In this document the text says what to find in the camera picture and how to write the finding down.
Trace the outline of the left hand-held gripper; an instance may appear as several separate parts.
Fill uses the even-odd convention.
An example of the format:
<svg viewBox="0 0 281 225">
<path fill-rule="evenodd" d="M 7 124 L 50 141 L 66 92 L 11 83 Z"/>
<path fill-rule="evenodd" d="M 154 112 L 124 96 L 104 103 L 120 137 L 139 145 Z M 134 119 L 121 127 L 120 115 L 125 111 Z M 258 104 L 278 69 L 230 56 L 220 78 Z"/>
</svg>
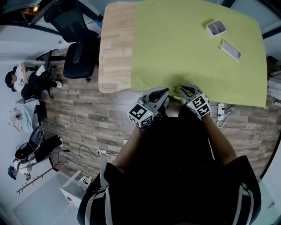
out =
<svg viewBox="0 0 281 225">
<path fill-rule="evenodd" d="M 158 114 L 158 109 L 165 103 L 168 96 L 169 89 L 166 87 L 147 90 L 127 113 L 129 120 L 139 128 L 151 124 Z"/>
</svg>

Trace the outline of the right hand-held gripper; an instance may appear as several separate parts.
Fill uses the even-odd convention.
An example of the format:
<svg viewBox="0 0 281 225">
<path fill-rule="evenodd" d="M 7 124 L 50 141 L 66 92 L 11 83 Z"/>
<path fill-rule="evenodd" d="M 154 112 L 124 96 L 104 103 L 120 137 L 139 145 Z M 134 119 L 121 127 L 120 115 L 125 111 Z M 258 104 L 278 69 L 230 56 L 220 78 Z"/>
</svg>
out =
<svg viewBox="0 0 281 225">
<path fill-rule="evenodd" d="M 180 94 L 185 100 L 187 107 L 198 117 L 202 118 L 211 112 L 208 98 L 196 85 L 182 85 Z"/>
</svg>

